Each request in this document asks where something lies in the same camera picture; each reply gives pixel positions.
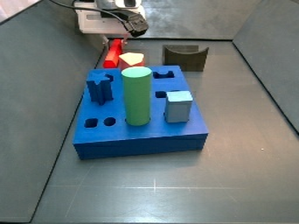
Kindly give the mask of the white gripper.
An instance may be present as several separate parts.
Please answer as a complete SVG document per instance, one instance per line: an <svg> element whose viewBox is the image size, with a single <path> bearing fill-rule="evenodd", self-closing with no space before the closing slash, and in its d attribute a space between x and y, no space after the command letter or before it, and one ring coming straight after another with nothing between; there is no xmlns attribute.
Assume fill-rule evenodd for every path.
<svg viewBox="0 0 299 224"><path fill-rule="evenodd" d="M143 0L76 0L73 3L82 33L129 34L121 19L113 14L116 10L140 13L145 19Z"/></svg>

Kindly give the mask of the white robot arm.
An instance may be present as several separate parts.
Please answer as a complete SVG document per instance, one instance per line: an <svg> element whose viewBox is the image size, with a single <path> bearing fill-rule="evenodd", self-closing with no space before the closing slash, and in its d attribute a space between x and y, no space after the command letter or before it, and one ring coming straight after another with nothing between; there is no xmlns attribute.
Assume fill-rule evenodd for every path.
<svg viewBox="0 0 299 224"><path fill-rule="evenodd" d="M131 35L148 30L143 0L76 0L78 29L82 33Z"/></svg>

